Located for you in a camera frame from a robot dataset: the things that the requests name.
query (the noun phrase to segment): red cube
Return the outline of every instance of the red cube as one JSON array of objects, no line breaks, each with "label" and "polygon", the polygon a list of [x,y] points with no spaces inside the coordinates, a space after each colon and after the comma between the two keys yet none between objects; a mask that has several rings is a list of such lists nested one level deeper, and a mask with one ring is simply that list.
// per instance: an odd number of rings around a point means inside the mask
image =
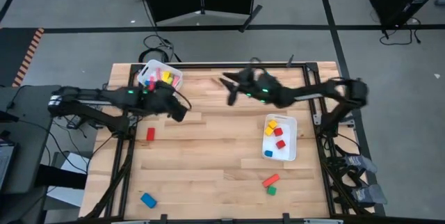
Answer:
[{"label": "red cube", "polygon": [[273,130],[273,133],[275,134],[275,136],[281,136],[283,134],[283,130],[281,129],[281,127],[278,127]]},{"label": "red cube", "polygon": [[282,149],[285,145],[286,145],[286,143],[283,140],[280,140],[277,142],[278,149]]},{"label": "red cube", "polygon": [[147,141],[154,141],[154,128],[147,129]]}]

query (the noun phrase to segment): red block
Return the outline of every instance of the red block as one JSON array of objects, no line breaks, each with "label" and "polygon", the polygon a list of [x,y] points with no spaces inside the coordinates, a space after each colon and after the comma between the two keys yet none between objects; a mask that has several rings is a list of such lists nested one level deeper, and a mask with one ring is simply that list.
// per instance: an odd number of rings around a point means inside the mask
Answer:
[{"label": "red block", "polygon": [[272,177],[270,177],[269,179],[267,179],[263,182],[263,186],[268,187],[279,179],[280,179],[280,176],[278,174],[274,174],[274,175],[272,175]]},{"label": "red block", "polygon": [[154,128],[149,127],[147,129],[147,141],[154,141]]},{"label": "red block", "polygon": [[281,127],[278,127],[273,130],[273,133],[275,134],[275,136],[281,136],[283,134],[283,130],[281,129]]},{"label": "red block", "polygon": [[150,77],[150,85],[148,86],[148,90],[153,91],[155,85],[156,85],[156,82],[154,81],[154,77]]},{"label": "red block", "polygon": [[284,146],[286,146],[286,143],[283,140],[277,142],[278,149],[282,149]]}]

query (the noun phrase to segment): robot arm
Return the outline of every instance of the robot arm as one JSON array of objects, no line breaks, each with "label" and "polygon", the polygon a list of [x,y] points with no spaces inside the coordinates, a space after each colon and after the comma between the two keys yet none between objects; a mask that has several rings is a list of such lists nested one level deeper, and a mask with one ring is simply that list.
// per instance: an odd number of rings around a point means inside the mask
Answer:
[{"label": "robot arm", "polygon": [[[238,73],[223,73],[225,77],[238,83],[220,79],[230,94],[227,104],[232,106],[236,101],[238,93],[246,94],[248,97],[258,99],[264,104],[274,104],[282,109],[291,106],[295,102],[319,97],[328,97],[338,101],[337,107],[332,112],[322,115],[319,133],[325,136],[336,136],[337,126],[353,109],[359,109],[366,105],[368,87],[362,81],[354,79],[330,79],[326,82],[305,86],[301,88],[287,88],[282,86],[278,80],[264,69],[254,78],[254,69],[247,66]],[[342,95],[336,90],[343,86],[345,93]]]},{"label": "robot arm", "polygon": [[111,116],[88,105],[110,105],[128,110],[134,116],[149,116],[167,113],[181,122],[187,108],[173,96],[175,89],[162,81],[156,82],[155,89],[148,91],[140,87],[123,87],[117,90],[81,89],[62,87],[53,92],[48,103],[52,117],[78,115],[83,119],[94,120],[108,127],[111,132],[127,133],[127,116]]}]

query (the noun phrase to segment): wooden plank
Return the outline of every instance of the wooden plank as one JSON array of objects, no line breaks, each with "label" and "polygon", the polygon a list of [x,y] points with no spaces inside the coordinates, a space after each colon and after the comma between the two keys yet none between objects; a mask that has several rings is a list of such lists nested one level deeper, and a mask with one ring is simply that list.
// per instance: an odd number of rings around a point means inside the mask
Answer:
[{"label": "wooden plank", "polygon": [[[321,81],[339,76],[335,62],[319,62],[318,68]],[[126,219],[158,219],[161,214],[168,214],[169,219],[281,218],[284,212],[289,212],[291,218],[328,217],[309,103],[276,109],[239,95],[236,104],[228,106],[227,91],[218,79],[222,72],[237,70],[183,70],[181,93],[193,105],[184,121],[158,115],[139,122]],[[285,86],[304,85],[300,70],[268,71]],[[129,72],[130,64],[114,64],[108,89],[126,86]],[[337,104],[331,99],[326,102],[328,110]],[[104,111],[121,114],[111,107],[104,107]],[[262,158],[264,119],[269,113],[288,115],[298,121],[295,161]],[[148,127],[156,129],[154,141],[145,140]],[[341,126],[339,132],[355,140],[352,129]],[[95,148],[109,136],[108,130],[100,130]],[[334,141],[347,152],[358,151],[345,138],[337,137]],[[87,214],[106,190],[115,147],[113,139],[92,158],[80,216]],[[281,177],[274,184],[277,195],[267,195],[261,183],[275,173]],[[117,192],[113,213],[120,197],[120,190]],[[145,192],[158,200],[154,209],[140,201]]]}]

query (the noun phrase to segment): toy block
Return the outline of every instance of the toy block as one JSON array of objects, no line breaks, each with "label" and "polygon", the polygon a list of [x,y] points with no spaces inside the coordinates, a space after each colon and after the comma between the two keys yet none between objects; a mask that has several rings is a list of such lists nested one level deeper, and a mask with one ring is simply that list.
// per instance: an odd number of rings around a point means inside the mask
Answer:
[{"label": "toy block", "polygon": [[179,76],[175,76],[175,77],[173,78],[173,88],[176,88],[176,86],[178,85],[178,83],[179,83]]},{"label": "toy block", "polygon": [[264,155],[266,155],[267,157],[272,157],[272,151],[266,150],[264,151]]},{"label": "toy block", "polygon": [[273,133],[275,134],[275,136],[281,136],[283,134],[283,130],[281,129],[281,127],[278,127],[277,129],[273,130]]},{"label": "toy block", "polygon": [[265,135],[270,136],[273,132],[273,129],[270,127],[267,127],[266,130],[264,130]]},{"label": "toy block", "polygon": [[158,81],[161,80],[161,68],[156,68],[156,78]]},{"label": "toy block", "polygon": [[154,128],[149,127],[147,129],[147,141],[154,141]]},{"label": "toy block", "polygon": [[169,71],[162,72],[162,81],[167,82],[169,77],[170,77]]},{"label": "toy block", "polygon": [[271,120],[268,125],[271,129],[274,129],[277,127],[277,122],[274,120]]},{"label": "toy block", "polygon": [[153,208],[158,203],[151,195],[144,193],[140,198],[149,208]]},{"label": "toy block", "polygon": [[277,193],[277,188],[274,186],[269,186],[267,188],[267,193],[270,195],[275,195]]},{"label": "toy block", "polygon": [[277,145],[278,149],[282,149],[283,147],[286,146],[286,143],[283,140],[280,140],[277,142],[276,145]]},{"label": "toy block", "polygon": [[268,187],[268,186],[272,185],[274,182],[276,182],[279,179],[280,179],[280,176],[278,174],[274,174],[270,178],[268,178],[267,180],[265,180],[263,182],[263,186],[264,187]]},{"label": "toy block", "polygon": [[153,91],[155,85],[156,85],[156,82],[154,81],[154,77],[150,77],[150,85],[148,86],[148,90]]}]

